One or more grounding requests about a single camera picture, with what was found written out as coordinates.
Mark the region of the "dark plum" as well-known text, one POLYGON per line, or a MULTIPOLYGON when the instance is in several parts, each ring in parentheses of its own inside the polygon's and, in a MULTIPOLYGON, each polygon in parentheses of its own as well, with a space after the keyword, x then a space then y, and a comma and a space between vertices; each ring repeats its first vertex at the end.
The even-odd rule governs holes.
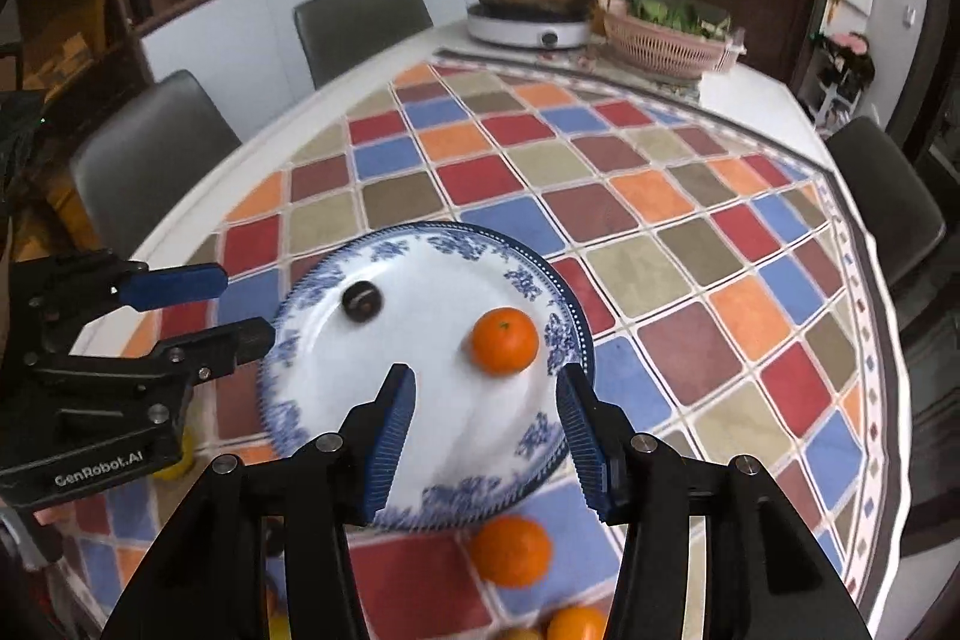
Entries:
POLYGON ((356 281, 343 291, 340 305, 348 319, 355 323, 366 323, 381 312, 382 292, 371 281, 356 281))

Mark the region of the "small orange mandarin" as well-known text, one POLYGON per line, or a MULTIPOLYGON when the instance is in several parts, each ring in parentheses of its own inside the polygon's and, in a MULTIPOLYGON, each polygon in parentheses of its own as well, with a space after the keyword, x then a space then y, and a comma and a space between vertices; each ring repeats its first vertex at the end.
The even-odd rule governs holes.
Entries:
POLYGON ((592 606, 568 606, 550 617, 545 630, 547 640, 602 640, 607 615, 592 606))

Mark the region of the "large orange mandarin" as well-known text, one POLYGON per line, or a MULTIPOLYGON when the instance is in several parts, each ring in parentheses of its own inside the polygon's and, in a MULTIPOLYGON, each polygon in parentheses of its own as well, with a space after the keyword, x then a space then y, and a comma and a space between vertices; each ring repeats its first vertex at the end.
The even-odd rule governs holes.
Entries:
POLYGON ((547 575, 553 544, 537 521, 506 515, 485 523, 467 542, 467 554, 482 580, 520 590, 547 575))

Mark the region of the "small brown longan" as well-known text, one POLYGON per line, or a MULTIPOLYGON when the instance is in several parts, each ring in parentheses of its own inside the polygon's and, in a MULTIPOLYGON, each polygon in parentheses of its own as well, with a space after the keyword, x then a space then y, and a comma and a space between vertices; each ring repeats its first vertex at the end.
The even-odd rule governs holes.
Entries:
POLYGON ((539 627, 508 627, 496 634, 494 640, 544 640, 539 627))

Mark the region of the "dark chair near left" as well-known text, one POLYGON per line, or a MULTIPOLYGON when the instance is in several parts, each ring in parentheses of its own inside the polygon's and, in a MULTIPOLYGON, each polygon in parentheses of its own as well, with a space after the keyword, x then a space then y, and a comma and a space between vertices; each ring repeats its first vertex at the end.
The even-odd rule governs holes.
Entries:
POLYGON ((104 247, 130 259, 151 230, 241 146, 199 81, 170 74, 78 148, 70 174, 104 247))

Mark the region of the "dark chair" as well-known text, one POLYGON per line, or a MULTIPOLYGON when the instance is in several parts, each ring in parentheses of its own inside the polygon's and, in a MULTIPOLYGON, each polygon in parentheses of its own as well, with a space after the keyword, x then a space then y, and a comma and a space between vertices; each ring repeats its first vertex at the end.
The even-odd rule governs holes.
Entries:
POLYGON ((433 25, 423 0, 308 0, 293 19, 316 89, 433 25))
POLYGON ((104 247, 130 259, 151 230, 241 146, 199 81, 170 74, 78 148, 70 174, 104 247))
POLYGON ((885 281, 895 286, 944 239, 942 211, 905 154, 869 117, 828 136, 827 148, 874 237, 885 281))

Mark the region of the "blue and white plate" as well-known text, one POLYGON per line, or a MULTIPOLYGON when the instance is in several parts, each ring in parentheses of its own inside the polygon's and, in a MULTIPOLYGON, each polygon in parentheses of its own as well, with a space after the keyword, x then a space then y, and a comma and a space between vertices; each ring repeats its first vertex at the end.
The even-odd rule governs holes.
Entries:
POLYGON ((544 486, 568 454, 556 374, 596 367, 583 307, 547 260, 473 224, 420 221, 358 237, 309 269, 280 305, 257 377, 260 419, 278 456, 335 431, 379 392, 387 372, 415 375, 415 411, 386 507, 373 526, 434 531, 475 525, 544 486), (382 292, 355 323, 340 299, 356 281, 382 292), (488 310, 534 321, 537 359, 496 377, 469 338, 488 310))

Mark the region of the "dark chair far left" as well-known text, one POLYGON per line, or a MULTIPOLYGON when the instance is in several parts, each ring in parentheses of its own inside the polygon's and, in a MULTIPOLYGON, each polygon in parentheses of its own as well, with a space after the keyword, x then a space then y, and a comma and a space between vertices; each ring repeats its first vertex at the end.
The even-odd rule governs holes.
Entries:
POLYGON ((433 25, 423 0, 308 0, 293 19, 316 89, 433 25))

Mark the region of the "dark chair right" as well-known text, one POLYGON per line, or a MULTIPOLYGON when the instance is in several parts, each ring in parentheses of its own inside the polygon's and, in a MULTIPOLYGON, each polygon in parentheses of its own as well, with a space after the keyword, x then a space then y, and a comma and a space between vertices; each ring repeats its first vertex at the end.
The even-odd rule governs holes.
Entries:
POLYGON ((885 281, 895 286, 944 239, 942 211, 905 154, 869 117, 828 136, 827 148, 874 237, 885 281))

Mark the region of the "white induction cooker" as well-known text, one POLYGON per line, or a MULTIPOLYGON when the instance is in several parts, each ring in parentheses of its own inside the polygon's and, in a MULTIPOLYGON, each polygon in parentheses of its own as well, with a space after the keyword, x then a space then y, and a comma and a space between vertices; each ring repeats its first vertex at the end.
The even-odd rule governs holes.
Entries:
POLYGON ((477 3, 467 10, 466 21, 472 39, 510 49, 574 50, 590 39, 585 16, 477 3))

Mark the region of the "pink basket with greens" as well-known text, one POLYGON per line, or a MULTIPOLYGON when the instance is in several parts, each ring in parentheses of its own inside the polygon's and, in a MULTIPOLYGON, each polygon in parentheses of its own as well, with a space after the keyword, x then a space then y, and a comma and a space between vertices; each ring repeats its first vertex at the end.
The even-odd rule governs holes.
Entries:
POLYGON ((697 81, 747 53, 726 10, 700 0, 597 0, 613 53, 638 70, 697 81))

